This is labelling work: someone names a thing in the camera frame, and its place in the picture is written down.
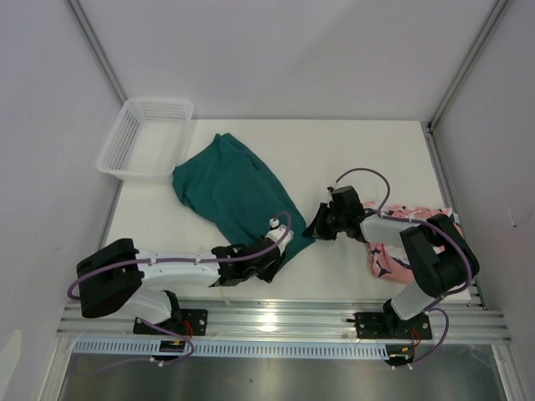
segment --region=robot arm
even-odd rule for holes
[[[271,282],[293,233],[276,220],[270,226],[267,234],[250,246],[217,246],[202,254],[166,255],[138,250],[130,238],[115,241],[77,265],[82,316],[121,312],[172,329],[182,320],[176,296],[152,287],[170,282],[229,287],[255,276]],[[105,270],[117,262],[125,266]]]
[[[436,215],[423,224],[393,221],[391,217],[367,212],[352,186],[329,188],[332,200],[322,203],[312,224],[303,233],[317,239],[335,240],[339,232],[361,242],[380,242],[405,249],[415,280],[383,307],[385,321],[392,335],[405,322],[425,311],[452,288],[466,281],[466,267],[459,252],[438,236],[442,231],[452,239],[470,263],[471,275],[479,272],[479,263],[445,215]],[[435,247],[444,251],[436,253]]]

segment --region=gray wall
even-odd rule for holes
[[[83,0],[128,95],[199,118],[427,120],[494,0]]]
[[[94,162],[119,105],[60,0],[2,1],[0,60],[0,347],[22,330],[6,399],[30,400],[116,187]]]
[[[532,385],[534,20],[535,2],[512,2],[437,133],[461,221],[481,262],[485,298],[491,307],[505,312]]]

